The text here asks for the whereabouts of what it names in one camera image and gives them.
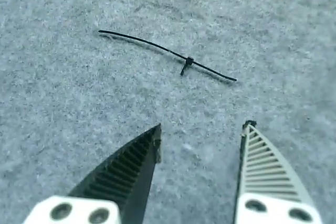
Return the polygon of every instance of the bolt hole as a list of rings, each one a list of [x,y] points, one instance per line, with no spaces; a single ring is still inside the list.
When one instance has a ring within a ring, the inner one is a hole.
[[[91,224],[102,224],[109,218],[109,211],[105,208],[95,210],[89,217]]]
[[[257,200],[249,200],[248,202],[245,203],[245,207],[256,212],[266,212],[267,208],[266,206],[257,201]]]
[[[309,213],[302,209],[293,208],[289,211],[289,216],[293,219],[301,220],[304,222],[311,222],[312,218]]]
[[[50,215],[53,220],[63,220],[71,213],[72,206],[69,203],[62,203],[54,207]]]

